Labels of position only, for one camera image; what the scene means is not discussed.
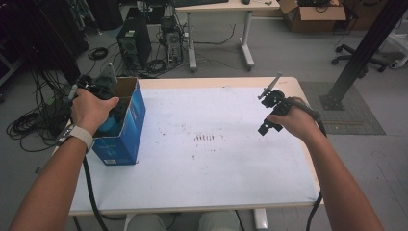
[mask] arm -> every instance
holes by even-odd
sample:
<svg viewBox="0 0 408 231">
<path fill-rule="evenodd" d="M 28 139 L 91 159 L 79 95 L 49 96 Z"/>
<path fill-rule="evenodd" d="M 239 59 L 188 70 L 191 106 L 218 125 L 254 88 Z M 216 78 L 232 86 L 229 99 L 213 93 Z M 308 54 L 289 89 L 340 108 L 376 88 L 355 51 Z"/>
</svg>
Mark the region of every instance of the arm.
<svg viewBox="0 0 408 231">
<path fill-rule="evenodd" d="M 312 118 L 293 106 L 287 115 L 269 115 L 304 141 L 318 176 L 332 230 L 384 230 L 357 182 Z"/>
<path fill-rule="evenodd" d="M 73 122 L 93 135 L 118 98 L 103 101 L 82 89 L 77 94 Z M 64 230 L 86 149 L 75 137 L 57 149 L 24 198 L 11 230 Z"/>
</svg>

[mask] black pole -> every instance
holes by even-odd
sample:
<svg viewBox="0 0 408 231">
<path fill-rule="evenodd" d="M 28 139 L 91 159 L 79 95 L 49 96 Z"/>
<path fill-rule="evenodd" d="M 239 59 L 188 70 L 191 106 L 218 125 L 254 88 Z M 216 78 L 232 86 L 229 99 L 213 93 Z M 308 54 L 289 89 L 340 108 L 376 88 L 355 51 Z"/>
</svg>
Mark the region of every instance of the black pole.
<svg viewBox="0 0 408 231">
<path fill-rule="evenodd" d="M 342 100 L 345 94 L 407 9 L 408 1 L 388 0 L 332 89 L 328 94 L 319 97 L 324 110 L 341 110 L 343 108 Z"/>
</svg>

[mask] white table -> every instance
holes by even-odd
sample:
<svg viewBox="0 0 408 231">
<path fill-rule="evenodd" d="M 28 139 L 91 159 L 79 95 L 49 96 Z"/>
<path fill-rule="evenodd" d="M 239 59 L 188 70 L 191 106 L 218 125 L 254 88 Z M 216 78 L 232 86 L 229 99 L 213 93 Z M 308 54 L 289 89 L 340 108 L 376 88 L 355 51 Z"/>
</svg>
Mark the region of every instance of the white table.
<svg viewBox="0 0 408 231">
<path fill-rule="evenodd" d="M 276 0 L 273 0 L 272 4 L 269 6 L 255 1 L 251 1 L 248 5 L 245 5 L 241 2 L 241 0 L 229 0 L 227 3 L 176 8 L 175 10 L 178 13 L 187 13 L 190 69 L 192 71 L 197 70 L 192 26 L 198 24 L 202 24 L 207 27 L 211 27 L 213 24 L 244 24 L 243 36 L 240 38 L 242 51 L 248 68 L 250 69 L 251 67 L 255 66 L 247 44 L 251 15 L 253 11 L 270 11 L 274 9 L 279 9 L 279 4 L 276 2 Z M 192 15 L 196 14 L 200 16 L 192 18 Z"/>
<path fill-rule="evenodd" d="M 264 137 L 257 132 L 271 112 L 257 96 L 271 80 L 140 80 L 146 117 L 137 164 L 106 167 L 92 151 L 87 156 L 99 210 L 130 214 L 312 205 L 317 179 L 302 143 L 286 130 L 269 130 Z M 305 98 L 292 77 L 282 77 L 277 88 Z M 92 214 L 83 170 L 70 214 Z"/>
</svg>

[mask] person's right hand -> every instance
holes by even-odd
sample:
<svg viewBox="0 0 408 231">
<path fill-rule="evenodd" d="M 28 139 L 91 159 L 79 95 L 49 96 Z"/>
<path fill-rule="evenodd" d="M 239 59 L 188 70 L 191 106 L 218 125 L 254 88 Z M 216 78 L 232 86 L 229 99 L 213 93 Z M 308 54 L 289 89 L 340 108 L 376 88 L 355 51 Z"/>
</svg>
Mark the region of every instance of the person's right hand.
<svg viewBox="0 0 408 231">
<path fill-rule="evenodd" d="M 292 99 L 301 102 L 300 98 Z M 267 120 L 284 126 L 292 135 L 303 141 L 316 132 L 320 133 L 312 117 L 296 106 L 292 106 L 287 115 L 268 115 Z"/>
</svg>

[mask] floor mat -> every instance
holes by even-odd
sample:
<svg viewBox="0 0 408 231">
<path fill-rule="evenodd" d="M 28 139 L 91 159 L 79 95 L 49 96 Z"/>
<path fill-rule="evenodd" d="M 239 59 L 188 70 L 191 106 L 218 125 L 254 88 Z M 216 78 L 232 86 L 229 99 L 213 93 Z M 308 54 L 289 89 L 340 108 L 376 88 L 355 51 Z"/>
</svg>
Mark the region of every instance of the floor mat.
<svg viewBox="0 0 408 231">
<path fill-rule="evenodd" d="M 327 134 L 338 135 L 386 135 L 369 106 L 353 86 L 342 103 L 344 111 L 325 111 L 319 95 L 327 94 L 333 87 L 330 82 L 300 82 L 310 106 L 321 114 Z"/>
</svg>

